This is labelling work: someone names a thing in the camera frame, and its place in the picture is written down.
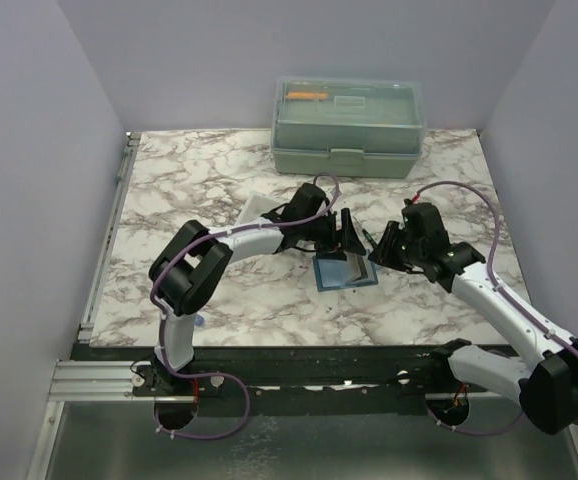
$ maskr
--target container latch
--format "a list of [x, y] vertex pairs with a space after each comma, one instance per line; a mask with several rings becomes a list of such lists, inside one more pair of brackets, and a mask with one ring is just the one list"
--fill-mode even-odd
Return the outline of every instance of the container latch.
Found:
[[332, 165], [360, 166], [364, 158], [364, 150], [353, 148], [332, 148], [329, 152], [329, 162]]

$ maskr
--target container lid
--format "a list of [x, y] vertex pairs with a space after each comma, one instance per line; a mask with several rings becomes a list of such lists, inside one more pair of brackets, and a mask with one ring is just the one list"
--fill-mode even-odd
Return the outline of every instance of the container lid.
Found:
[[415, 154], [426, 129], [413, 82], [281, 78], [273, 147]]

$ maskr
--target marble countertop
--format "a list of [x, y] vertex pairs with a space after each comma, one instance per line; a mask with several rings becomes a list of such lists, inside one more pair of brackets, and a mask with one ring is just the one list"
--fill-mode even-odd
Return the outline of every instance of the marble countertop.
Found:
[[[290, 199], [309, 177], [279, 175], [269, 130], [148, 132], [142, 135], [122, 208], [91, 345], [153, 346], [158, 310], [149, 302], [147, 271], [187, 220], [232, 225], [251, 191]], [[336, 210], [349, 207], [376, 240], [399, 220], [403, 200], [437, 180], [458, 180], [496, 199], [474, 130], [431, 130], [425, 154], [405, 180], [341, 178]], [[466, 191], [425, 192], [453, 241], [489, 251], [493, 222]], [[527, 298], [506, 228], [495, 263]], [[311, 258], [301, 252], [231, 265], [201, 311], [195, 345], [318, 346], [442, 344], [457, 337], [506, 343], [482, 317], [424, 277], [380, 269], [379, 284], [319, 293]]]

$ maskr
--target black metal frame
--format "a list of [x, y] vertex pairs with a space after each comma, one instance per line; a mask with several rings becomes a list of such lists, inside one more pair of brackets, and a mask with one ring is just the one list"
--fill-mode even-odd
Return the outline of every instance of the black metal frame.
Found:
[[[251, 414], [341, 415], [370, 413], [426, 414], [425, 394], [453, 392], [457, 384], [439, 389], [429, 377], [432, 352], [439, 346], [351, 347], [196, 347], [194, 360], [185, 373], [225, 372], [240, 378], [251, 397]], [[482, 348], [506, 356], [509, 345]], [[92, 348], [76, 344], [71, 360], [150, 360], [137, 367], [145, 384], [134, 388], [136, 396], [191, 395], [190, 382], [172, 379], [155, 371], [153, 349], [135, 347]], [[401, 371], [408, 375], [398, 375]], [[398, 380], [407, 381], [401, 384]], [[373, 385], [351, 389], [332, 388], [351, 382]], [[317, 391], [305, 386], [323, 386]], [[200, 382], [203, 416], [239, 416], [244, 404], [242, 391], [230, 381], [215, 387]], [[261, 387], [279, 387], [268, 389]]]

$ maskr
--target metal floor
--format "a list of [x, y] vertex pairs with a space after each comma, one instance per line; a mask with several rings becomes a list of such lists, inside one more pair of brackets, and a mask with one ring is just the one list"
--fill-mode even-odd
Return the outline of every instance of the metal floor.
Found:
[[[473, 428], [503, 425], [516, 407], [472, 401]], [[524, 422], [472, 438], [426, 416], [255, 417], [226, 440], [171, 440], [155, 433], [149, 403], [67, 403], [47, 478], [54, 480], [541, 480], [578, 479], [568, 431], [550, 437]], [[235, 419], [201, 419], [217, 431]]]

